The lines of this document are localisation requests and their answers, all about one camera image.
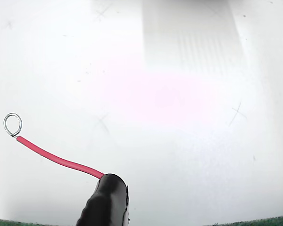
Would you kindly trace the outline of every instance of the green mat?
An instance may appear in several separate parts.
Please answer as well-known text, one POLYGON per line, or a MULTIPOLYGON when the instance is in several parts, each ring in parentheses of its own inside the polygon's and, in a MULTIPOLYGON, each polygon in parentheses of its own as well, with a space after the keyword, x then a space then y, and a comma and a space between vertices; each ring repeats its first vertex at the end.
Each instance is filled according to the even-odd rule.
MULTIPOLYGON (((0 226, 42 226, 42 225, 0 220, 0 226)), ((255 220, 249 222, 239 222, 233 224, 226 224, 224 226, 283 226, 283 217, 255 220)))

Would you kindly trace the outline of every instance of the red insulated wire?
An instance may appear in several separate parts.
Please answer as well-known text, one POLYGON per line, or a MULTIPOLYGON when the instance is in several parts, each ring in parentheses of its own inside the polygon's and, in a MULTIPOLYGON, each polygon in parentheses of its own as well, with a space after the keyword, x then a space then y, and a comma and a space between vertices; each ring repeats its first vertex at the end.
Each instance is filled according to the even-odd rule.
POLYGON ((25 145, 29 149, 33 150, 34 152, 38 153, 39 155, 41 155, 41 156, 43 156, 43 157, 45 157, 45 158, 47 158, 51 161, 54 161, 55 163, 60 164, 62 166, 66 166, 66 167, 72 168, 74 170, 78 170, 78 171, 81 171, 81 172, 84 172, 84 173, 88 173, 92 176, 95 176, 98 179, 100 179, 104 175, 103 173, 98 172, 97 170, 92 169, 90 167, 83 166, 81 164, 59 158, 59 157, 41 149, 41 148, 39 148, 38 146, 34 145, 33 143, 29 142, 28 140, 26 140, 23 137, 20 137, 20 136, 17 137, 17 141, 19 141, 21 144, 25 145))

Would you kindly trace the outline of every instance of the bare wire end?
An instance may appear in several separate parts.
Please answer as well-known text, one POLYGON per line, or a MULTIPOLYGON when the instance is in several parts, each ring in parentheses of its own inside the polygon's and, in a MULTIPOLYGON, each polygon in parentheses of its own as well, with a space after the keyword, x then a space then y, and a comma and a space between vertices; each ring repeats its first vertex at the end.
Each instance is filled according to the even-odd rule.
POLYGON ((4 127, 5 131, 6 131, 11 137, 17 138, 16 135, 19 134, 20 131, 21 131, 21 129, 22 129, 22 120, 21 120, 20 116, 17 115, 16 113, 9 113, 7 116, 5 116, 5 118, 4 118, 4 120, 3 120, 3 127, 4 127), (14 133, 10 132, 9 129, 8 129, 8 127, 7 127, 7 125, 6 125, 6 122, 7 122, 8 118, 9 118, 10 116, 16 117, 16 118, 18 119, 18 121, 19 121, 18 130, 17 130, 16 132, 14 132, 14 133))

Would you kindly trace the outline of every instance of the pencil cross mark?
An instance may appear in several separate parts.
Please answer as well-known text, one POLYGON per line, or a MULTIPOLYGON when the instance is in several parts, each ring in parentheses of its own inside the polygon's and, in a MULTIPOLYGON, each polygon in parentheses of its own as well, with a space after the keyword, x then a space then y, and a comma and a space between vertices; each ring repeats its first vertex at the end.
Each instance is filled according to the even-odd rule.
POLYGON ((235 108, 232 108, 234 111, 236 111, 236 114, 234 115, 233 119, 231 120, 229 126, 231 126, 231 124, 233 123, 233 121, 234 121, 234 119, 236 118, 236 116, 237 116, 238 113, 239 113, 240 115, 242 115, 244 118, 247 119, 247 117, 239 111, 239 110, 240 110, 240 106, 241 106, 241 102, 240 102, 239 107, 238 107, 237 110, 236 110, 235 108))

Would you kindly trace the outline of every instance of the white surface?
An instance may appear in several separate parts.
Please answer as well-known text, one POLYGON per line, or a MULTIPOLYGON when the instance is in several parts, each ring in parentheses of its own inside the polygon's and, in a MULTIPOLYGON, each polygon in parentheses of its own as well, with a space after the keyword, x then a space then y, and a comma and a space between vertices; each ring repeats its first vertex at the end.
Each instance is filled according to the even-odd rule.
POLYGON ((120 175, 131 225, 283 215, 283 0, 0 1, 0 218, 75 225, 97 179, 9 112, 120 175))

